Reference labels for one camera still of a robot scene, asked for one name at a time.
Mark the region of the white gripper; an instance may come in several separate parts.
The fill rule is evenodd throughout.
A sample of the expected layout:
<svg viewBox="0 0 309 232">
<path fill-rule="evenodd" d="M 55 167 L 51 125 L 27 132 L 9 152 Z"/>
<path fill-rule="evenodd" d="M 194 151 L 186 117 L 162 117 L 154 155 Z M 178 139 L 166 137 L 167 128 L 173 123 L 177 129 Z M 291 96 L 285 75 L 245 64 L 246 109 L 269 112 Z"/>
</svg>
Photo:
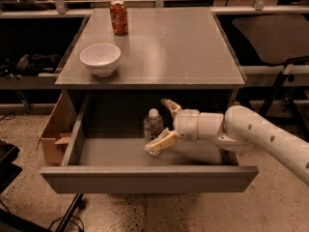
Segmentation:
<svg viewBox="0 0 309 232">
<path fill-rule="evenodd" d="M 200 112 L 196 109 L 185 109 L 174 101 L 162 99 L 161 104 L 165 106 L 174 118 L 174 129 L 164 129 L 154 140 L 145 145 L 144 150 L 151 154 L 174 146 L 178 139 L 183 141 L 196 141 L 198 139 L 198 118 Z"/>
</svg>

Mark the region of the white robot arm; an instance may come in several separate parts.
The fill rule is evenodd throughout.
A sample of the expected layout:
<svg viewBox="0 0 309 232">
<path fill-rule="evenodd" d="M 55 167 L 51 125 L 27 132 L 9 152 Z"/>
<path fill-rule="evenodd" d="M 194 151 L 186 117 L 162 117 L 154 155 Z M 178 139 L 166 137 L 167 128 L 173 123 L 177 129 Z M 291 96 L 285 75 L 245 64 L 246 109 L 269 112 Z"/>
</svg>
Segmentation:
<svg viewBox="0 0 309 232">
<path fill-rule="evenodd" d="M 146 144 L 147 152 L 157 153 L 179 140 L 205 140 L 231 152 L 245 152 L 257 145 L 309 185 L 309 143 L 278 128 L 255 111 L 233 105 L 223 114 L 208 113 L 183 109 L 168 99 L 161 103 L 171 113 L 173 128 L 163 130 L 158 138 Z"/>
</svg>

